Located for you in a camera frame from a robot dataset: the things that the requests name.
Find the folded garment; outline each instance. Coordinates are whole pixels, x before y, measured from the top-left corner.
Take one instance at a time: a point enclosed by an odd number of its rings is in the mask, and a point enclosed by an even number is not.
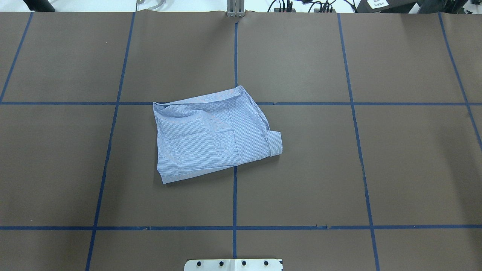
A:
[[[154,103],[157,170],[164,184],[279,155],[281,133],[242,86]]]

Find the light blue shirt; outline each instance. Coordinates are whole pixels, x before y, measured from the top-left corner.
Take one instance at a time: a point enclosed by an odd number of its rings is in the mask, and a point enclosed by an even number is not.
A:
[[[164,184],[279,155],[281,133],[242,86],[154,103],[157,170]]]

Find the blue cloth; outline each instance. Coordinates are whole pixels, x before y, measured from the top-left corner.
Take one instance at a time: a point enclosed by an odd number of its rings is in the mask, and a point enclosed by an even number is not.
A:
[[[281,133],[242,86],[154,103],[157,170],[164,184],[279,155]]]

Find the white bracket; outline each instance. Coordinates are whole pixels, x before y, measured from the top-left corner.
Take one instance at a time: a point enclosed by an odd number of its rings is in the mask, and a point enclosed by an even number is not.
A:
[[[228,17],[244,17],[244,0],[228,0]]]
[[[281,259],[189,260],[184,271],[283,271]]]

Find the white floor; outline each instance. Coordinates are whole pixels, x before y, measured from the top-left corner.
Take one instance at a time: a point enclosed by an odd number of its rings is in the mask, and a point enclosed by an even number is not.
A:
[[[136,0],[49,0],[52,6],[59,12],[132,12],[136,9]],[[137,6],[138,10],[148,9],[156,6],[161,0],[145,0]],[[245,9],[266,12],[271,0],[245,0]],[[296,12],[307,12],[311,4],[303,5],[300,1],[294,1],[293,8]],[[343,0],[336,0],[333,7],[338,13],[352,13],[353,10]],[[475,14],[482,12],[481,6],[473,5],[470,0],[464,6]],[[205,12],[205,11],[225,11],[227,9],[226,0],[166,0],[166,2],[155,9],[156,11],[167,12]],[[25,11],[28,12],[27,5],[22,0],[1,0],[0,11]],[[416,13],[418,5],[410,11]]]

